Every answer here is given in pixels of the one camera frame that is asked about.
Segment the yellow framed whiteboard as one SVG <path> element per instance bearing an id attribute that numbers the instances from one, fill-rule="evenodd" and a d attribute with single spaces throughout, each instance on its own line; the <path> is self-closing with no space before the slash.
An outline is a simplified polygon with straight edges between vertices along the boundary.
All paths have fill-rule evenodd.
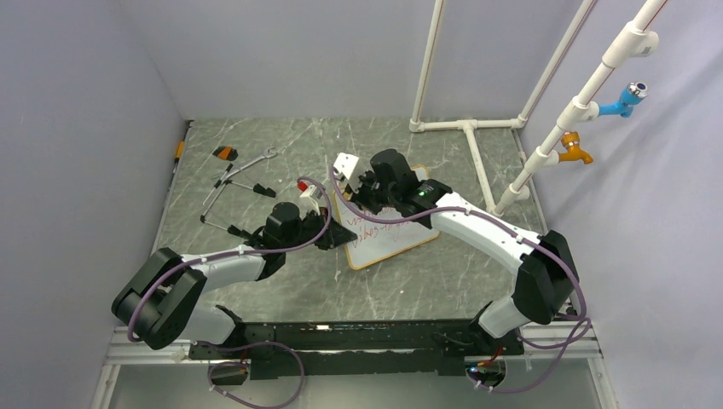
<path id="1" fill-rule="evenodd" d="M 362 218 L 352 213 L 336 193 L 332 195 L 332 200 L 334 220 L 357 236 L 357 239 L 344 245 L 347 261 L 354 270 L 370 267 L 404 251 L 429 243 L 440 235 L 437 230 L 428 229 L 417 222 L 380 224 L 367 219 L 368 217 L 384 220 L 401 219 L 402 215 L 391 207 L 383 208 L 378 215 L 363 210 L 365 218 Z"/>

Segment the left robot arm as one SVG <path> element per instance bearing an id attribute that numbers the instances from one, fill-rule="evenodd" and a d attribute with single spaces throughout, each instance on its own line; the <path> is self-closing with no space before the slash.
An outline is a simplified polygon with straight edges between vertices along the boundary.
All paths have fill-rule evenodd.
<path id="1" fill-rule="evenodd" d="M 200 306 L 203 294 L 267 279 L 285 265 L 287 252 L 304 245 L 328 251 L 358 238 L 326 208 L 303 214 L 289 202 L 276 204 L 253 232 L 230 230 L 243 240 L 231 250 L 182 255 L 163 247 L 145 261 L 111 306 L 133 343 L 158 350 L 181 338 L 210 343 L 222 357 L 235 357 L 248 342 L 246 323 L 223 305 Z"/>

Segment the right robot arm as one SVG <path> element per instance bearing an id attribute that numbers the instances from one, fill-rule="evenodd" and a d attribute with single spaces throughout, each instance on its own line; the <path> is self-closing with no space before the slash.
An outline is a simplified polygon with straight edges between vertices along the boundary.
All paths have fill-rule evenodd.
<path id="1" fill-rule="evenodd" d="M 330 170 L 346 207 L 370 221 L 392 208 L 399 222 L 416 222 L 460 239 L 490 256 L 513 278 L 512 290 L 487 303 L 471 322 L 470 342 L 481 354 L 499 347 L 503 337 L 523 325 L 547 325 L 571 294 L 580 295 L 579 276 L 566 238 L 556 231 L 538 234 L 479 209 L 450 186 L 422 179 L 393 148 L 376 153 L 366 170 L 360 159 L 340 153 Z"/>

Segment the silver wrench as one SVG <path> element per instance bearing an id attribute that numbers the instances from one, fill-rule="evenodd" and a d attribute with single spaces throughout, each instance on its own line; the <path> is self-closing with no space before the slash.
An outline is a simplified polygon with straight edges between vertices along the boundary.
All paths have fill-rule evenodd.
<path id="1" fill-rule="evenodd" d="M 222 173 L 216 175 L 217 179 L 222 176 L 235 175 L 242 170 L 248 169 L 254 164 L 260 163 L 264 160 L 275 158 L 279 154 L 279 150 L 276 147 L 268 147 L 260 152 L 256 157 L 247 160 L 243 164 L 236 164 L 234 161 L 227 161 L 228 165 L 224 168 Z"/>

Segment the orange black small object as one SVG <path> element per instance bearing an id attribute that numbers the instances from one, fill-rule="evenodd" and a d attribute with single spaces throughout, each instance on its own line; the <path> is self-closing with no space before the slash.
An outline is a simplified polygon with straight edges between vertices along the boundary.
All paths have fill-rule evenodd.
<path id="1" fill-rule="evenodd" d="M 238 158 L 237 150 L 230 146 L 218 147 L 212 152 L 212 155 L 225 161 L 235 161 Z"/>

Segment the orange faucet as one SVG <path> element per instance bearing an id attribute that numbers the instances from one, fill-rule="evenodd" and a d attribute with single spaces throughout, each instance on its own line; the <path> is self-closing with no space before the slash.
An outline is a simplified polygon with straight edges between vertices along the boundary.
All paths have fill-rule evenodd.
<path id="1" fill-rule="evenodd" d="M 584 164 L 593 162 L 593 157 L 581 148 L 581 138 L 577 132 L 565 132 L 560 142 L 565 149 L 558 155 L 560 162 L 582 161 Z"/>

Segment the blue faucet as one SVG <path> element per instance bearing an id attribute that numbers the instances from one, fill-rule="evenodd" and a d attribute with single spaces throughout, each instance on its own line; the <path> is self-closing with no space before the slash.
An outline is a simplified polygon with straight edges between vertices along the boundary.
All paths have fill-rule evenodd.
<path id="1" fill-rule="evenodd" d="M 634 108 L 648 95 L 649 87 L 643 82 L 631 82 L 614 103 L 599 106 L 599 116 L 629 118 Z"/>

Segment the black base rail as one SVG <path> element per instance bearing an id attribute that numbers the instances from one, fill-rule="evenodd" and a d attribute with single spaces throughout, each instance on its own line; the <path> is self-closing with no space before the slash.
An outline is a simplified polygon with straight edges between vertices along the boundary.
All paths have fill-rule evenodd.
<path id="1" fill-rule="evenodd" d="M 213 377 L 222 384 L 239 384 L 243 377 L 268 380 L 300 372 L 307 376 L 414 372 L 459 376 L 475 371 L 474 357 L 490 358 L 491 364 L 482 367 L 482 377 L 498 381 L 502 375 L 496 365 L 506 357 L 522 356 L 525 348 L 516 331 L 495 345 L 483 344 L 475 338 L 469 320 L 246 323 L 246 334 L 248 342 L 232 348 L 181 338 L 173 343 L 189 341 L 185 356 L 190 360 L 249 366 L 240 375 L 217 370 Z"/>

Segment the yellow black tool at wall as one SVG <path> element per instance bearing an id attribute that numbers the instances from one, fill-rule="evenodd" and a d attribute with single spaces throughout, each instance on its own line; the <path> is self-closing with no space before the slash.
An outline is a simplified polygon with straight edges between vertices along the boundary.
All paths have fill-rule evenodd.
<path id="1" fill-rule="evenodd" d="M 177 144 L 176 150 L 174 152 L 174 158 L 173 158 L 174 164 L 177 164 L 180 161 L 180 158 L 182 157 L 182 154 L 183 154 L 184 145 L 185 145 L 184 141 L 180 141 Z"/>

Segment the aluminium frame rail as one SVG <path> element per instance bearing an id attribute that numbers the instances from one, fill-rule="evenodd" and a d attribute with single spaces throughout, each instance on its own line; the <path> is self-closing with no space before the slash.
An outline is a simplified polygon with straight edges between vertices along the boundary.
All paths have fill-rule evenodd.
<path id="1" fill-rule="evenodd" d="M 295 359 L 272 342 L 293 349 L 308 376 L 404 372 L 457 376 L 481 361 L 493 366 L 521 360 L 526 370 L 531 370 L 533 360 L 554 359 L 574 329 L 573 323 L 562 320 L 548 326 L 530 324 L 518 334 L 485 342 L 475 339 L 465 320 L 249 323 L 230 350 L 185 339 L 151 350 L 127 341 L 125 328 L 119 327 L 91 405 L 110 407 L 123 366 L 212 366 L 242 360 L 250 363 L 253 380 L 298 374 Z"/>

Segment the white PVC pipe frame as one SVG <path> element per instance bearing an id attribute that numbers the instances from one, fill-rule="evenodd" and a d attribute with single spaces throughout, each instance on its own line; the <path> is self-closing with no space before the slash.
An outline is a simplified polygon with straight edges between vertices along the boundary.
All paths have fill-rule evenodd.
<path id="1" fill-rule="evenodd" d="M 428 88 L 432 57 L 437 45 L 438 32 L 442 23 L 442 12 L 445 5 L 443 1 L 435 2 L 419 75 L 419 83 L 414 99 L 414 107 L 411 118 L 409 119 L 408 128 L 413 133 L 460 130 L 466 135 L 477 172 L 477 179 L 483 190 L 483 202 L 489 213 L 502 216 L 510 205 L 527 199 L 529 197 L 528 185 L 532 181 L 533 176 L 545 167 L 560 163 L 559 153 L 555 153 L 554 149 L 560 143 L 560 139 L 564 133 L 572 132 L 581 122 L 593 121 L 599 117 L 600 105 L 595 102 L 594 98 L 612 74 L 627 60 L 637 57 L 647 57 L 656 51 L 659 45 L 659 36 L 656 32 L 652 31 L 651 27 L 658 15 L 664 10 L 666 2 L 646 1 L 636 15 L 623 26 L 612 40 L 607 50 L 603 53 L 601 61 L 593 71 L 593 74 L 558 115 L 552 130 L 548 133 L 544 141 L 537 146 L 530 157 L 525 160 L 523 169 L 519 175 L 504 190 L 500 199 L 495 199 L 491 193 L 491 185 L 486 176 L 477 147 L 474 136 L 475 130 L 520 130 L 528 123 L 532 112 L 537 107 L 544 91 L 552 81 L 558 67 L 563 62 L 577 34 L 584 26 L 587 17 L 592 13 L 595 4 L 594 1 L 581 2 L 551 58 L 547 62 L 543 73 L 535 84 L 531 95 L 525 102 L 522 111 L 515 118 L 499 120 L 457 119 L 442 122 L 426 122 L 421 117 L 421 110 L 425 92 Z"/>

